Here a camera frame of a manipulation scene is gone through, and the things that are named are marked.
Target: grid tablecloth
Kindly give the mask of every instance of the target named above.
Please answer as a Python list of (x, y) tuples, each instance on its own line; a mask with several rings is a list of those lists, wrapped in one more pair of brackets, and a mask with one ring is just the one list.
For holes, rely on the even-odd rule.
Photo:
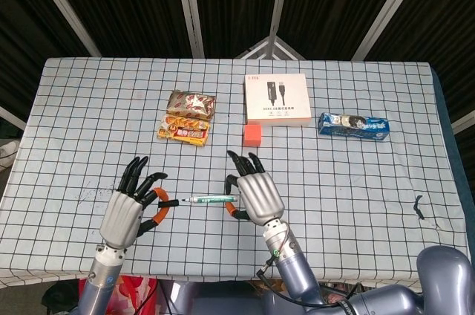
[[(244, 75), (271, 73), (306, 75), (312, 123), (263, 128), (261, 147), (243, 148)], [(174, 89), (217, 97), (205, 147), (157, 139)], [(386, 117), (390, 136), (318, 135), (324, 111)], [(318, 279), (417, 287), (423, 248), (467, 253), (426, 63), (49, 59), (1, 200), (0, 282), (87, 273), (111, 190), (135, 155), (150, 156), (143, 175), (166, 172), (162, 187), (186, 198), (223, 192), (235, 173), (227, 149), (261, 158)], [(156, 212), (152, 204), (145, 217)], [(269, 256), (262, 232), (221, 205), (177, 207), (128, 250), (123, 273), (251, 279)]]

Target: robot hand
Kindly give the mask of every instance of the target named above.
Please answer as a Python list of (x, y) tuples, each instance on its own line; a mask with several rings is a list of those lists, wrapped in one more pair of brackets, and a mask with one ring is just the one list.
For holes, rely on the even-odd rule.
[(130, 247), (138, 236), (157, 226), (160, 222), (157, 219), (161, 220), (165, 217), (163, 213), (168, 211), (168, 207), (162, 208), (161, 213), (153, 219), (140, 224), (144, 209), (155, 198), (168, 201), (166, 192), (161, 188), (148, 191), (155, 181), (167, 177), (165, 173), (149, 175), (137, 188), (140, 173), (147, 161), (148, 157), (135, 157), (125, 168), (119, 186), (112, 194), (100, 228), (101, 236), (109, 247), (117, 250)]
[(239, 211), (232, 203), (226, 203), (229, 214), (237, 219), (251, 220), (259, 226), (281, 218), (284, 213), (284, 203), (273, 179), (266, 173), (257, 155), (249, 153), (254, 165), (247, 157), (240, 157), (230, 150), (228, 155), (234, 161), (240, 177), (234, 175), (226, 177), (226, 194), (231, 193), (231, 185), (236, 186), (246, 207), (246, 211)]

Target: orange snack package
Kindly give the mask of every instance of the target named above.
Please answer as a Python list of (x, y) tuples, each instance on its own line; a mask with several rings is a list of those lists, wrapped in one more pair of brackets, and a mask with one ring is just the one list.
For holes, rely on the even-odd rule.
[(168, 100), (166, 113), (174, 116), (211, 120), (214, 114), (214, 96), (175, 90)]
[(163, 116), (157, 136), (204, 146), (209, 134), (209, 122), (187, 117)]

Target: red eraser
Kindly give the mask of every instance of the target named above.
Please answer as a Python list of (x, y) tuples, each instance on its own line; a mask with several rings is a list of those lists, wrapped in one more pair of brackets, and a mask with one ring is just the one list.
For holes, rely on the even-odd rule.
[(262, 127), (260, 124), (246, 124), (244, 126), (244, 146), (260, 146)]

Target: floor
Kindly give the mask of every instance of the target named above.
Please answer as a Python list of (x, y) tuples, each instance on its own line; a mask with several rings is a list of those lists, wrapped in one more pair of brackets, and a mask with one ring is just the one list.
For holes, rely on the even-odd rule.
[(42, 305), (42, 297), (53, 284), (54, 282), (38, 283), (0, 289), (1, 314), (46, 314), (46, 308)]

